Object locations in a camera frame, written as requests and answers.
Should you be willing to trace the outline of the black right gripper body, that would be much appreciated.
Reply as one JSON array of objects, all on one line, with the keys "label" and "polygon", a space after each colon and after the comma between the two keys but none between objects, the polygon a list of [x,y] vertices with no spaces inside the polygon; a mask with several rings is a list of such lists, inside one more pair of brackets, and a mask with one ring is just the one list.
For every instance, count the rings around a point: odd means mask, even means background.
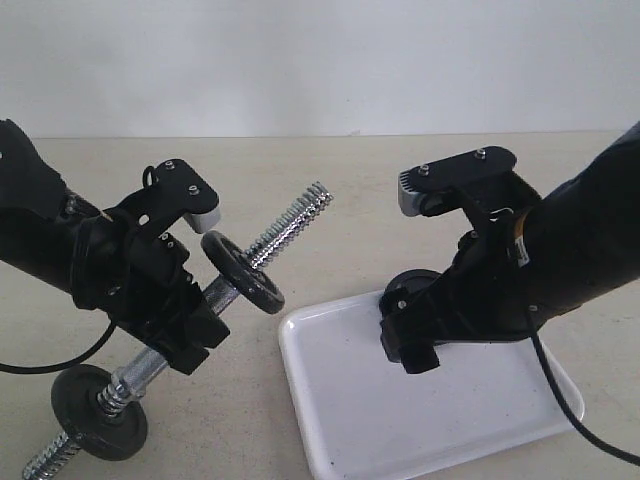
[{"label": "black right gripper body", "polygon": [[417,331],[442,343],[515,342],[530,336],[526,276],[533,264],[529,219],[496,222],[461,239],[452,264],[412,298]]}]

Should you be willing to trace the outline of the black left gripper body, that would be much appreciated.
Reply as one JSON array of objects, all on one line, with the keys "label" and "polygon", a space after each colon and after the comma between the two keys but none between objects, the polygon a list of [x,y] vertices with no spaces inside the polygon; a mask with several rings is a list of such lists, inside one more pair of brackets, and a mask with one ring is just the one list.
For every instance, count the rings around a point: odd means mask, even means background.
[{"label": "black left gripper body", "polygon": [[79,224],[71,256],[76,307],[99,309],[139,340],[173,334],[204,303],[184,269],[189,253],[174,237],[142,236],[122,211]]}]

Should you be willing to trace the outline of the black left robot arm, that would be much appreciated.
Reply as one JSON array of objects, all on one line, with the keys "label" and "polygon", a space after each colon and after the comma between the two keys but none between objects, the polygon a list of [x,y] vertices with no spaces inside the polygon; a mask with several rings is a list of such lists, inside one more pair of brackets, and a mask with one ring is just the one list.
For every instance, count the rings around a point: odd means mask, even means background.
[{"label": "black left robot arm", "polygon": [[170,234],[179,219],[204,233],[217,192],[185,161],[143,173],[141,189],[100,209],[72,191],[11,120],[1,123],[1,259],[69,294],[193,373],[230,334]]}]

